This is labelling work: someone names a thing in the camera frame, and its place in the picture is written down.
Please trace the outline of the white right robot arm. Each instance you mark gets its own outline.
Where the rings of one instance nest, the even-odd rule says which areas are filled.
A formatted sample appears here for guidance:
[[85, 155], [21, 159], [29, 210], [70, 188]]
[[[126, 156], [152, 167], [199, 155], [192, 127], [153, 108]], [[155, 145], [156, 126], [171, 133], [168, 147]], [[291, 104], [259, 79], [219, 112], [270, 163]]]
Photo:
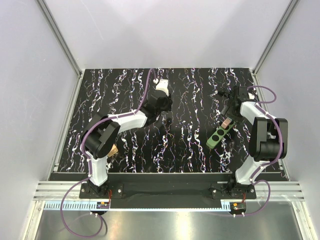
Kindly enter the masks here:
[[254, 185], [256, 177], [268, 166], [286, 157], [288, 152], [289, 123], [285, 118], [278, 118], [262, 108], [262, 104], [271, 101], [258, 101], [250, 97], [251, 87], [235, 86], [232, 90], [221, 90], [220, 96], [228, 98], [222, 114], [234, 123], [248, 121], [251, 134], [248, 145], [249, 156], [229, 179], [226, 187], [228, 195], [239, 198]]

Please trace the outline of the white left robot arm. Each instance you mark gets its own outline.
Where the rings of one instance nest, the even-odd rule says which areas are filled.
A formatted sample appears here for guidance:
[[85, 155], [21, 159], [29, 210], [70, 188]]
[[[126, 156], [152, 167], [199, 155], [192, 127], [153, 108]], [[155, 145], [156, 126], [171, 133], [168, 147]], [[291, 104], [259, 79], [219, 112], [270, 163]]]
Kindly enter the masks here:
[[172, 109], [168, 90], [156, 89], [143, 101], [140, 109], [122, 114], [97, 112], [83, 130], [81, 151], [88, 161], [88, 184], [97, 198], [108, 193], [106, 161], [118, 134], [132, 129], [145, 128], [158, 121], [161, 113]]

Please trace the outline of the green power strip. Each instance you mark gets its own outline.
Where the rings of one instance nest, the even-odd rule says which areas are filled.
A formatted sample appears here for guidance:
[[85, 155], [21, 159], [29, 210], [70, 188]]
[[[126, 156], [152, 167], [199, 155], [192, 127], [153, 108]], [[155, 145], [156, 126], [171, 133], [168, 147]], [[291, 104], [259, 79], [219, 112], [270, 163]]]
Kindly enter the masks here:
[[222, 141], [222, 139], [230, 132], [234, 125], [235, 122], [232, 120], [225, 128], [222, 125], [219, 126], [206, 141], [206, 146], [210, 149], [214, 149]]

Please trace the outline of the beige cube socket adapter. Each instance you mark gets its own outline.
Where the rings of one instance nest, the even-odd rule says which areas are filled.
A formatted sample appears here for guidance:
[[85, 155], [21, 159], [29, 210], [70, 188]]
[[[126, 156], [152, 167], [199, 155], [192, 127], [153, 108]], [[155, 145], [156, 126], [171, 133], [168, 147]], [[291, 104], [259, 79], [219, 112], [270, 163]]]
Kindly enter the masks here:
[[108, 157], [112, 157], [113, 155], [117, 154], [118, 153], [118, 148], [115, 144], [112, 145], [112, 148], [110, 150], [110, 152], [108, 153]]

